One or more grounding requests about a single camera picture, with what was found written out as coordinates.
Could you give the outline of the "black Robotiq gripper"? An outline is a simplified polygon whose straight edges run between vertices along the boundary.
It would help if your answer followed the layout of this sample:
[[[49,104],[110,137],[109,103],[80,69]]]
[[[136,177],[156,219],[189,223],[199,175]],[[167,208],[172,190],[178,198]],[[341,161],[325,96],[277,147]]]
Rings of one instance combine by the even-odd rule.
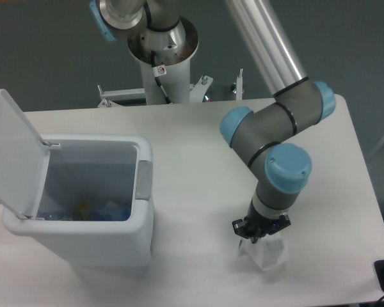
[[[274,235],[291,225],[287,214],[279,215],[277,219],[270,219],[259,214],[253,204],[250,204],[244,219],[232,222],[234,233],[244,239],[257,240],[267,235]]]

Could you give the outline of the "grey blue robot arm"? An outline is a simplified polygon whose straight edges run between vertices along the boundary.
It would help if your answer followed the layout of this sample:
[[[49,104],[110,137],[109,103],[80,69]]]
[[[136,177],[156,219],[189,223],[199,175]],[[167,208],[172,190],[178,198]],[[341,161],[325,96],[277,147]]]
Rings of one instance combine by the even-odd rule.
[[[147,104],[191,102],[189,60],[198,35],[178,1],[92,1],[107,41],[125,35],[142,69]],[[332,89],[304,71],[269,1],[227,1],[274,102],[260,111],[236,107],[220,123],[228,146],[258,180],[248,213],[232,223],[236,235],[257,242],[290,225],[289,208],[306,186],[310,157],[289,139],[330,116]]]

